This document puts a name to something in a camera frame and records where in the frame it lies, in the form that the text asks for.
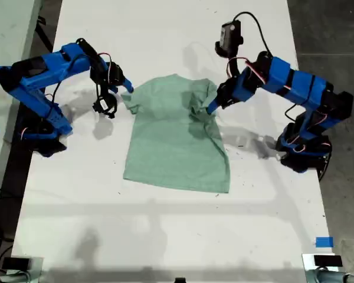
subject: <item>black cable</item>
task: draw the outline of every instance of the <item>black cable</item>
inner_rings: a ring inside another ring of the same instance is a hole
[[[6,252],[8,252],[11,248],[13,248],[13,245],[11,245],[9,248],[6,248],[0,255],[0,262],[1,262],[1,259],[2,257],[6,254]]]
[[[55,90],[54,90],[54,92],[53,92],[53,99],[51,100],[51,107],[50,107],[50,110],[48,111],[48,113],[47,113],[47,115],[46,115],[46,117],[45,117],[46,120],[47,120],[48,116],[50,116],[50,114],[51,114],[51,112],[52,112],[52,110],[53,110],[53,108],[54,108],[55,95],[56,95],[56,93],[57,93],[57,91],[58,91],[58,88],[59,88],[60,84],[61,84],[61,81],[57,84],[57,87],[55,88]]]
[[[326,173],[326,170],[328,169],[328,165],[329,165],[329,162],[330,162],[330,158],[332,157],[332,146],[330,146],[330,152],[328,154],[328,158],[326,160],[326,164],[325,164],[325,167],[319,177],[319,181],[321,181]]]
[[[0,192],[7,193],[7,194],[9,194],[11,197],[13,197],[13,198],[20,198],[20,196],[16,196],[16,195],[14,195],[13,193],[11,193],[11,192],[9,192],[9,191],[7,191],[7,190],[4,190],[4,189],[0,189]]]
[[[247,15],[249,15],[249,16],[251,16],[251,17],[253,18],[253,20],[255,21],[255,23],[256,23],[257,26],[258,26],[258,30],[260,31],[260,35],[261,35],[262,42],[264,43],[267,52],[268,52],[271,56],[273,56],[273,55],[271,54],[270,50],[269,50],[269,47],[268,47],[267,44],[266,44],[266,41],[265,41],[265,38],[264,38],[264,34],[262,33],[262,29],[261,29],[260,23],[258,22],[257,18],[256,18],[251,12],[240,12],[240,13],[238,13],[238,14],[234,17],[234,19],[233,19],[232,21],[234,22],[238,16],[244,15],[244,14],[247,14]]]
[[[67,68],[67,70],[66,70],[67,73],[68,73],[69,71],[71,71],[71,69],[73,68],[73,65],[75,64],[75,62],[77,61],[77,59],[79,59],[79,58],[81,58],[81,57],[87,57],[88,59],[90,59],[90,62],[91,62],[91,63],[94,62],[91,56],[89,56],[89,55],[87,55],[87,54],[79,54],[78,56],[75,56],[75,57],[72,59],[70,65],[68,66],[68,68]],[[48,116],[50,116],[50,114],[51,114],[51,112],[52,112],[52,110],[53,110],[53,108],[54,108],[55,95],[56,95],[56,93],[57,93],[57,91],[58,91],[58,88],[59,88],[60,84],[61,84],[61,81],[57,84],[57,87],[55,88],[55,90],[54,90],[54,92],[53,92],[53,99],[51,100],[51,107],[50,107],[50,110],[49,110],[49,112],[47,113],[47,115],[46,115],[46,117],[45,117],[46,120],[47,120]]]
[[[297,105],[297,104],[292,105],[289,109],[287,109],[287,110],[284,112],[284,115],[285,115],[287,118],[289,118],[289,119],[290,119],[292,122],[294,122],[294,123],[295,123],[295,120],[292,119],[289,115],[287,115],[287,113],[288,113],[290,110],[292,110],[296,105]]]

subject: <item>table surface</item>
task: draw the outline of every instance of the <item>table surface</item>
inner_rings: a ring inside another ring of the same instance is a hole
[[[135,86],[173,73],[219,84],[227,62],[214,43],[240,11],[253,12],[271,52],[297,68],[282,0],[65,0],[54,48],[84,37]],[[257,26],[247,15],[241,23],[239,55],[254,61],[264,49]],[[13,255],[43,258],[48,282],[305,282],[301,254],[328,236],[319,182],[313,170],[282,166],[267,146],[291,103],[258,90],[218,112],[231,188],[216,195],[123,180],[135,118],[123,103],[114,120],[100,117],[94,92],[88,73],[61,84],[55,100],[73,134],[65,152],[33,155]]]
[[[41,0],[0,0],[0,65],[28,58]],[[11,149],[18,102],[0,86],[0,187]]]

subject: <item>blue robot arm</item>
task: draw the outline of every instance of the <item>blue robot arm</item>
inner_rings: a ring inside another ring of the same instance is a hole
[[[0,67],[2,88],[40,118],[36,125],[35,116],[21,119],[22,129],[27,129],[21,134],[21,139],[39,140],[39,146],[44,147],[39,151],[44,156],[52,155],[55,148],[64,150],[65,147],[57,141],[58,137],[72,131],[70,123],[54,102],[56,90],[66,78],[89,69],[90,78],[100,85],[100,94],[97,93],[93,109],[112,119],[117,110],[117,100],[109,90],[117,93],[117,87],[122,85],[131,93],[132,84],[117,64],[111,60],[105,62],[82,38],[76,43],[63,45],[60,51],[16,62],[10,67]],[[41,89],[53,84],[57,84],[57,88],[50,101]]]
[[[222,26],[221,41],[215,46],[218,55],[230,59],[232,77],[220,84],[207,112],[211,114],[218,107],[245,102],[259,87],[288,99],[294,106],[304,107],[304,113],[295,120],[290,118],[293,123],[278,138],[276,150],[286,152],[281,158],[283,165],[299,173],[316,168],[321,179],[332,154],[332,144],[322,133],[350,117],[353,95],[335,94],[333,86],[322,78],[291,69],[289,63],[272,56],[266,44],[267,51],[261,52],[256,62],[247,61],[247,67],[240,73],[234,57],[243,40],[240,22],[235,19]]]

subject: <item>concrete floor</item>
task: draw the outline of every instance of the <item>concrete floor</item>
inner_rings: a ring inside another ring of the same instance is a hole
[[[354,0],[288,0],[288,3],[299,68],[327,79],[336,91],[346,90],[354,95]],[[61,0],[44,0],[40,13],[47,20],[44,30],[51,42],[60,6]],[[35,34],[31,55],[46,52]],[[335,239],[334,250],[342,256],[345,270],[354,273],[354,106],[352,117],[327,134],[333,143],[333,157],[321,182],[323,203],[329,232]],[[30,164],[29,156],[13,153],[13,160],[19,158],[27,166]],[[4,212],[9,206],[7,202],[0,208],[0,218],[7,223],[6,236],[13,236],[17,226],[13,216],[19,215],[21,204],[13,203],[13,210],[18,213],[12,211],[10,218]]]

